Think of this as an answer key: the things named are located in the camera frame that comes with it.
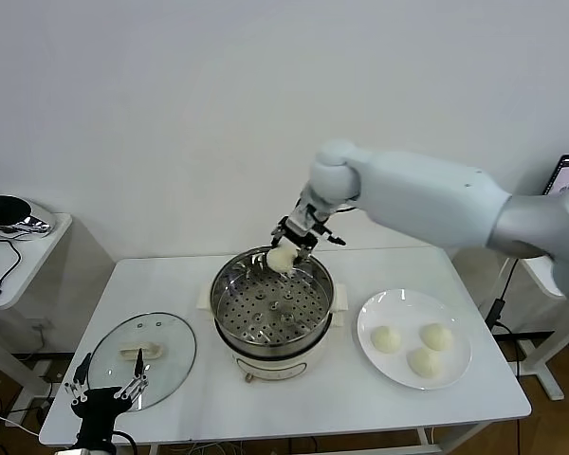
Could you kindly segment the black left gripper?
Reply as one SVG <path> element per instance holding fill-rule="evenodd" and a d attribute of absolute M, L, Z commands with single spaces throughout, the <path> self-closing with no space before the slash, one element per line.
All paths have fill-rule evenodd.
<path fill-rule="evenodd" d="M 143 361 L 143 351 L 138 349 L 133 379 L 124 387 L 109 387 L 88 390 L 86 381 L 91 363 L 87 353 L 76 367 L 72 378 L 63 383 L 65 391 L 71 395 L 71 408 L 82 420 L 83 427 L 112 427 L 116 419 L 131 408 L 148 385 Z"/>

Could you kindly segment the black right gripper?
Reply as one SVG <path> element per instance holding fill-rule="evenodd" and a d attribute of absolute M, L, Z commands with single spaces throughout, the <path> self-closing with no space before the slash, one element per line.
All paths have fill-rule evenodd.
<path fill-rule="evenodd" d="M 306 261 L 324 232 L 325 225 L 313 215 L 305 215 L 302 218 L 294 217 L 292 220 L 289 220 L 289 216 L 285 216 L 271 232 L 270 245 L 278 246 L 281 239 L 285 237 L 298 248 L 296 260 Z"/>

